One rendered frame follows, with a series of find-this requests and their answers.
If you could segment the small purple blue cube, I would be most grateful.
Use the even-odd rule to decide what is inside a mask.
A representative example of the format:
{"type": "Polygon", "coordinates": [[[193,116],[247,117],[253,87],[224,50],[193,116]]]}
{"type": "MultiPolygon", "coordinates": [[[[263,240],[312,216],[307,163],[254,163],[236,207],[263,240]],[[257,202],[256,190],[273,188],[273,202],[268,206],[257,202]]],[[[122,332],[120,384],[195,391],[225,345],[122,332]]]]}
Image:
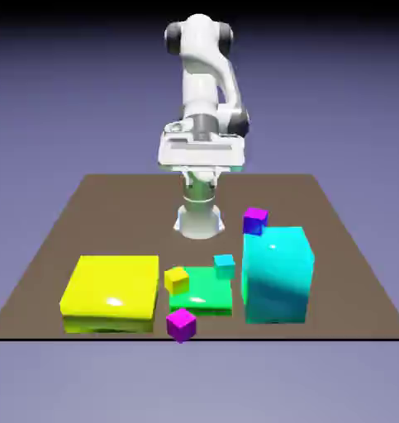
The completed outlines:
{"type": "Polygon", "coordinates": [[[268,210],[258,207],[248,207],[243,215],[243,233],[261,236],[268,224],[268,210]]]}

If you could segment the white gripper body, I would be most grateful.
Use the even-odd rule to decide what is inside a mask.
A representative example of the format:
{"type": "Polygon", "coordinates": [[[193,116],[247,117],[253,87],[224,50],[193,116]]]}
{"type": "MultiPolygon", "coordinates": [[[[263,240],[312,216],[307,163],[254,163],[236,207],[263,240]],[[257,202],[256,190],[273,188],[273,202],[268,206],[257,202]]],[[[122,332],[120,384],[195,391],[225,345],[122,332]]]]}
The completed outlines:
{"type": "Polygon", "coordinates": [[[245,164],[245,139],[235,135],[210,134],[210,140],[193,139],[192,132],[163,133],[158,163],[172,170],[184,168],[233,171],[245,164]]]}

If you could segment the small cyan cube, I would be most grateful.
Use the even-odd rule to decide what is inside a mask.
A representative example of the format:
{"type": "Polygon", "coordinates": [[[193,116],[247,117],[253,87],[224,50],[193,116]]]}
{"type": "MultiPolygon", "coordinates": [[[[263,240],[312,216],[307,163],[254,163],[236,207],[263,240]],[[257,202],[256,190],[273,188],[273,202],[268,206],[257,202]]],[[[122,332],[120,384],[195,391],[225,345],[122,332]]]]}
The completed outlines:
{"type": "Polygon", "coordinates": [[[217,254],[214,256],[214,269],[219,279],[232,280],[235,278],[235,261],[231,254],[217,254]]]}

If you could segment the small yellow cube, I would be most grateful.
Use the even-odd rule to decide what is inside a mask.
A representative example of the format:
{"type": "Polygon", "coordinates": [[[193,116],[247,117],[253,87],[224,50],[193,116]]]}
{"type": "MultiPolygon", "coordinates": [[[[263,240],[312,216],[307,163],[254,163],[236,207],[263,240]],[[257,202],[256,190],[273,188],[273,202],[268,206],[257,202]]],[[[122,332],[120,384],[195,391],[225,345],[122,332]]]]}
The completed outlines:
{"type": "Polygon", "coordinates": [[[189,274],[184,267],[173,267],[164,272],[164,287],[170,295],[179,295],[189,290],[189,274]]]}

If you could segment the large cyan box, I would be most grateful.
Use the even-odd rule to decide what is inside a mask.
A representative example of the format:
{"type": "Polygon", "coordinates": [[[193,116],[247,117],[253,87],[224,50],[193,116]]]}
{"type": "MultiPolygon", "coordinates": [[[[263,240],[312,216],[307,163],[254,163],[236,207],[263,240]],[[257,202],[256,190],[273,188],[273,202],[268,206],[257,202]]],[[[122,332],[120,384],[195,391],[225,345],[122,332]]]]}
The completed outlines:
{"type": "Polygon", "coordinates": [[[250,324],[301,324],[315,255],[300,226],[271,226],[244,235],[241,294],[250,324]]]}

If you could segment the large yellow box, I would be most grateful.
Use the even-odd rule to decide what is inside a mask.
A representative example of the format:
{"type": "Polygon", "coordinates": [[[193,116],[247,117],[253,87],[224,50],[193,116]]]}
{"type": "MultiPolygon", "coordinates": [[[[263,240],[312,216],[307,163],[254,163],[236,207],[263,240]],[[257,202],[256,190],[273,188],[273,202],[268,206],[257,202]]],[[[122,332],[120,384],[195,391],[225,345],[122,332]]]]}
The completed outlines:
{"type": "Polygon", "coordinates": [[[157,255],[82,255],[59,302],[67,333],[153,331],[157,255]]]}

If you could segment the large green box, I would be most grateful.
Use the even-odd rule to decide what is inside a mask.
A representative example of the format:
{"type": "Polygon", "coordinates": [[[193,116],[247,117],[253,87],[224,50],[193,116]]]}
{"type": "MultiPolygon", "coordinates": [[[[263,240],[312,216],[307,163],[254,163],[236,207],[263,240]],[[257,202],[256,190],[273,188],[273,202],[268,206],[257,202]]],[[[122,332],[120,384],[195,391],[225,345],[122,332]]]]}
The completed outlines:
{"type": "Polygon", "coordinates": [[[219,278],[213,267],[185,267],[189,276],[187,292],[169,296],[169,310],[186,309],[195,316],[231,316],[231,281],[219,278]]]}

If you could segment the small magenta cube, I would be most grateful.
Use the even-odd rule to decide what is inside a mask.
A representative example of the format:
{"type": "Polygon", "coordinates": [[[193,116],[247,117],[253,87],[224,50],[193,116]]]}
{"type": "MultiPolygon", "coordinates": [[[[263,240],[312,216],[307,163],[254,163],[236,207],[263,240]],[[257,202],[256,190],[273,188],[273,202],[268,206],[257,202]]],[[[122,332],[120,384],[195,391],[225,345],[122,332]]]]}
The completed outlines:
{"type": "Polygon", "coordinates": [[[166,316],[167,334],[179,344],[190,340],[197,333],[197,318],[181,308],[166,316]]]}

